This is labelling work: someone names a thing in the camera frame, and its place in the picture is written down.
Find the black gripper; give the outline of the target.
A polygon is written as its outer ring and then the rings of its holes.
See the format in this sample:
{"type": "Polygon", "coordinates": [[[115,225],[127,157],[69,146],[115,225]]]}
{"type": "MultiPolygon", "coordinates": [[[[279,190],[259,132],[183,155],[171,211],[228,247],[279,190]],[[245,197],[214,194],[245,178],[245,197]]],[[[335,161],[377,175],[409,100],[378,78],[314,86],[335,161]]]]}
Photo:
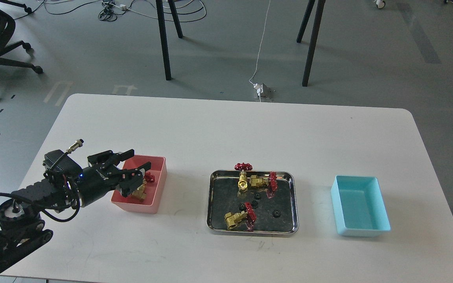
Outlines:
{"type": "Polygon", "coordinates": [[[116,167],[133,156],[133,149],[118,153],[108,150],[88,156],[87,161],[91,166],[83,169],[77,181],[81,207],[99,200],[117,186],[123,197],[129,197],[143,183],[145,173],[151,169],[151,162],[134,169],[120,170],[116,167]]]}

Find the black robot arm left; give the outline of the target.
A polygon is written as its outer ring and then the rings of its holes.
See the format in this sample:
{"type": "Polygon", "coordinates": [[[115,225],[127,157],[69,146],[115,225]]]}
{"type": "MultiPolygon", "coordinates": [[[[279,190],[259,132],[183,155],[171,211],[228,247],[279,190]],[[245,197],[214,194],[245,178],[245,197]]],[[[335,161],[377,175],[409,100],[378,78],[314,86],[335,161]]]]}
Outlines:
{"type": "Polygon", "coordinates": [[[151,162],[134,169],[118,168],[120,162],[134,156],[133,149],[88,156],[89,166],[81,168],[70,154],[82,145],[79,139],[66,151],[45,154],[43,180],[11,193],[0,192],[0,197],[7,198],[0,205],[0,273],[50,241],[53,232],[44,229],[42,213],[57,222],[68,222],[72,217],[59,219],[49,211],[72,208],[76,216],[80,208],[109,191],[117,190],[127,197],[144,183],[144,175],[151,168],[151,162]]]}

